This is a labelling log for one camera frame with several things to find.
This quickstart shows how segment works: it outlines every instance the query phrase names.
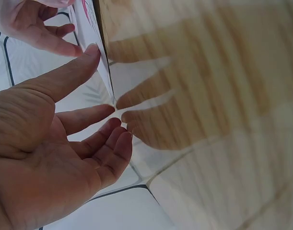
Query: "wooden board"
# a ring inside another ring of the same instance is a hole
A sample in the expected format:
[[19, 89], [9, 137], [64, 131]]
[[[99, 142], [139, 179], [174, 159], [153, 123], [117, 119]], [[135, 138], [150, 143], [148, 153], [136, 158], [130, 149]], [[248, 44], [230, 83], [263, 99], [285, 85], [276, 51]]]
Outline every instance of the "wooden board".
[[175, 224], [293, 230], [293, 1], [99, 2], [117, 108], [157, 154], [136, 145], [136, 170]]

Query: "human hand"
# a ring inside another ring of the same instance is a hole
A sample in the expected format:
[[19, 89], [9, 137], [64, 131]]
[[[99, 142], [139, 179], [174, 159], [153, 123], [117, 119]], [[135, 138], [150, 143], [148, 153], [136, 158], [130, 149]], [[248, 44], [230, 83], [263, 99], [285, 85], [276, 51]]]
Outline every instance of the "human hand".
[[66, 7], [74, 0], [3, 0], [0, 1], [0, 31], [22, 40], [35, 48], [64, 56], [79, 56], [82, 49], [62, 38], [73, 32], [75, 26], [45, 26], [44, 21], [54, 17], [57, 7]]
[[113, 107], [55, 114], [55, 103], [85, 83], [99, 60], [98, 47], [89, 46], [76, 60], [0, 92], [0, 230], [33, 230], [70, 214], [128, 165], [132, 135], [118, 118], [86, 140], [67, 140]]

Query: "wood grain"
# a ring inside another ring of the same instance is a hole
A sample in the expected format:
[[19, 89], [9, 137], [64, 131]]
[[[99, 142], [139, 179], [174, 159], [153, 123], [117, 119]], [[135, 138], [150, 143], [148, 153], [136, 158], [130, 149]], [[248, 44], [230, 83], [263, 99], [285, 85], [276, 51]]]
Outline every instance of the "wood grain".
[[145, 178], [172, 221], [293, 230], [293, 1], [99, 2], [122, 120], [181, 156]]

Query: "paper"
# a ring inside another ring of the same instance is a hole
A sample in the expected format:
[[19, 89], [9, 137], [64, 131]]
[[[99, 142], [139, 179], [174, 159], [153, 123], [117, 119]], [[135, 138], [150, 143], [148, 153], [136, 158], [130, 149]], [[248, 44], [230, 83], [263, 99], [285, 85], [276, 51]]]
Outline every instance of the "paper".
[[112, 90], [108, 61], [100, 36], [93, 2], [92, 0], [77, 0], [75, 2], [74, 8], [78, 27], [77, 36], [78, 40], [80, 41], [80, 45], [83, 50], [85, 50], [87, 46], [91, 43], [95, 43], [98, 45], [102, 56], [97, 70], [101, 78], [103, 79], [112, 103], [114, 104], [115, 98]]

